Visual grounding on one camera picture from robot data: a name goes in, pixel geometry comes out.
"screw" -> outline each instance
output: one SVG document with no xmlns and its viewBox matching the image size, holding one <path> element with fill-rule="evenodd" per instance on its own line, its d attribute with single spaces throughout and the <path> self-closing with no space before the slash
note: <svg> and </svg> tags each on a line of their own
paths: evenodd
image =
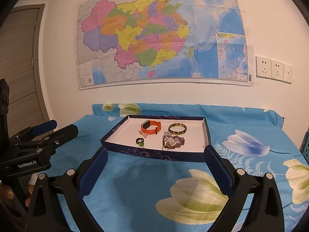
<svg viewBox="0 0 309 232">
<path fill-rule="evenodd" d="M 69 169 L 69 170 L 67 170 L 66 174 L 71 176 L 71 175 L 75 174 L 75 170 L 74 169 Z"/>
<path fill-rule="evenodd" d="M 267 173 L 266 177 L 271 180 L 273 178 L 273 175 L 271 173 Z"/>
<path fill-rule="evenodd" d="M 244 174 L 245 174 L 245 170 L 243 170 L 242 168 L 238 168 L 238 169 L 237 169 L 237 173 L 238 173 L 239 175 L 244 175 Z"/>
<path fill-rule="evenodd" d="M 40 180 L 42 180 L 42 179 L 44 179 L 44 178 L 45 178 L 45 176 L 46 176 L 46 174 L 45 174 L 45 173 L 40 173 L 40 175 L 39 175 L 39 179 L 40 179 Z"/>
</svg>

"light switch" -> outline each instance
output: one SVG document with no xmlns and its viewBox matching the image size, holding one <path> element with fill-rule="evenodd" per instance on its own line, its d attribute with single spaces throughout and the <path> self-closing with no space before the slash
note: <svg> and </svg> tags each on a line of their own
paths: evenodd
<svg viewBox="0 0 309 232">
<path fill-rule="evenodd" d="M 283 81 L 283 63 L 271 60 L 271 79 Z"/>
<path fill-rule="evenodd" d="M 283 64 L 283 82 L 291 84 L 293 82 L 292 66 Z"/>
<path fill-rule="evenodd" d="M 258 78 L 271 78 L 271 60 L 256 56 L 256 76 Z"/>
</svg>

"door frame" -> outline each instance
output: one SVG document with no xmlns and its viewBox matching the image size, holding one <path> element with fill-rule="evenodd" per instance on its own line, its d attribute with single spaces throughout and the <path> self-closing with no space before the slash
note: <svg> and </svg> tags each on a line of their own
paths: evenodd
<svg viewBox="0 0 309 232">
<path fill-rule="evenodd" d="M 18 7 L 14 7 L 11 10 L 11 13 L 20 11 L 20 10 L 25 10 L 25 9 L 39 9 L 38 14 L 37 14 L 36 26 L 34 28 L 34 34 L 33 34 L 33 49 L 32 49 L 33 77 L 34 77 L 34 84 L 35 84 L 35 88 L 37 92 L 37 98 L 39 101 L 41 113 L 42 113 L 44 121 L 47 122 L 50 119 L 48 116 L 48 112 L 47 112 L 44 97 L 43 97 L 43 91 L 41 87 L 41 79 L 40 79 L 40 73 L 39 73 L 39 35 L 40 35 L 40 27 L 41 27 L 44 7 L 45 7 L 44 3 L 18 6 Z"/>
</svg>

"door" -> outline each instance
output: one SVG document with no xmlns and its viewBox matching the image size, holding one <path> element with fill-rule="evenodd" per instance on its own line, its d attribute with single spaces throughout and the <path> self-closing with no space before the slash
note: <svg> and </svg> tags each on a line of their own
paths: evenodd
<svg viewBox="0 0 309 232">
<path fill-rule="evenodd" d="M 38 64 L 37 27 L 43 9 L 40 6 L 14 8 L 0 29 L 0 78 L 5 78 L 10 87 L 9 136 L 48 120 L 34 67 Z"/>
</svg>

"blue tulip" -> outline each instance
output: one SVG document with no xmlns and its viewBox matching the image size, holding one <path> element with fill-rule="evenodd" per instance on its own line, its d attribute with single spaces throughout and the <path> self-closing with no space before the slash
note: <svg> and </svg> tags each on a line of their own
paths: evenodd
<svg viewBox="0 0 309 232">
<path fill-rule="evenodd" d="M 235 130 L 236 134 L 228 136 L 228 140 L 222 144 L 232 152 L 251 157 L 263 157 L 269 153 L 270 147 L 263 145 L 253 136 Z"/>
</svg>

